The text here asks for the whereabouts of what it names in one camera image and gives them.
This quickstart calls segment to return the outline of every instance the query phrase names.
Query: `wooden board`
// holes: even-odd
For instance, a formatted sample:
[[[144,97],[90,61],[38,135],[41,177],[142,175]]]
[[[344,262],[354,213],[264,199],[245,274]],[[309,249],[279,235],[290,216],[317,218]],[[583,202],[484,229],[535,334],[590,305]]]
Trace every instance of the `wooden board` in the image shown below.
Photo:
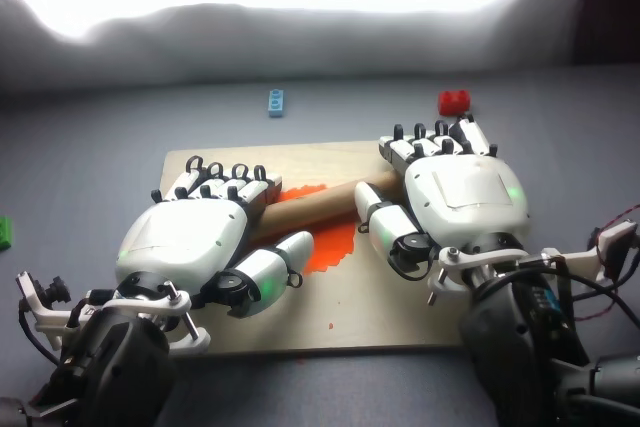
[[[203,157],[205,165],[216,161],[225,168],[238,162],[250,168],[262,164],[282,175],[283,190],[331,187],[390,168],[377,142],[370,141],[182,150],[167,154],[163,193],[192,155]],[[465,303],[439,299],[428,307],[428,294],[426,280],[400,278],[378,257],[367,235],[356,231],[353,254],[326,272],[305,276],[302,288],[287,289],[266,311],[237,320],[226,315],[227,307],[211,304],[192,315],[211,334],[211,353],[458,345],[457,323]]]

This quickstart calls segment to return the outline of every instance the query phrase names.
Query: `green lego brick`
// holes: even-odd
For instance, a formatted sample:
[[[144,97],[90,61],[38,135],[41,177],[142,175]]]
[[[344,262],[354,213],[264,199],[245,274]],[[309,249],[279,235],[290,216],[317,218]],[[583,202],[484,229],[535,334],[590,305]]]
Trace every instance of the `green lego brick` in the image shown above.
[[[7,250],[13,242],[13,228],[9,217],[0,217],[0,250]]]

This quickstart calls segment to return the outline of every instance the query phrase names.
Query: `gray tabletop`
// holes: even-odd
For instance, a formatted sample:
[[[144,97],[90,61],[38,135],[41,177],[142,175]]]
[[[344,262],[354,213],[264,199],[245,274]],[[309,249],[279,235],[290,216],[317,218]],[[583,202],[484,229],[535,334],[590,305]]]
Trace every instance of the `gray tabletop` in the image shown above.
[[[18,326],[15,275],[60,275],[75,298],[113,286],[119,244],[150,205],[170,150],[376,139],[395,123],[432,123],[438,92],[467,88],[527,192],[528,250],[582,250],[593,227],[639,200],[639,80],[640,67],[629,66],[4,100],[0,215],[13,219],[15,245],[0,253],[0,395],[29,398],[52,371]],[[267,117],[272,88],[285,90],[282,119]],[[639,286],[640,278],[621,289],[635,310]],[[618,309],[579,333],[593,357],[640,345]],[[495,425],[457,350],[199,358],[180,368],[159,425]]]

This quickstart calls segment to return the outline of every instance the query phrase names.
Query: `wooden rolling pin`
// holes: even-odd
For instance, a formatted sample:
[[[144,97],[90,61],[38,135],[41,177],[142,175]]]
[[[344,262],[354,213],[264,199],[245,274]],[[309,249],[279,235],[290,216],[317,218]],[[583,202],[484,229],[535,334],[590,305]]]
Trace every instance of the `wooden rolling pin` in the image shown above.
[[[267,206],[251,240],[283,235],[309,225],[347,215],[356,211],[355,188],[358,182],[377,186],[388,200],[402,197],[402,178],[393,170],[354,180],[330,189]]]

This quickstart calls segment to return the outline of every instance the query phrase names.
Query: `red toy block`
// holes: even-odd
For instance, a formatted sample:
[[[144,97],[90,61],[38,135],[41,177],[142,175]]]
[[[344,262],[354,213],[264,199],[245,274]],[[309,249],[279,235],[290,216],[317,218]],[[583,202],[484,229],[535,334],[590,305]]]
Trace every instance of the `red toy block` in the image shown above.
[[[438,96],[438,113],[444,116],[464,114],[471,107],[468,90],[445,90]]]

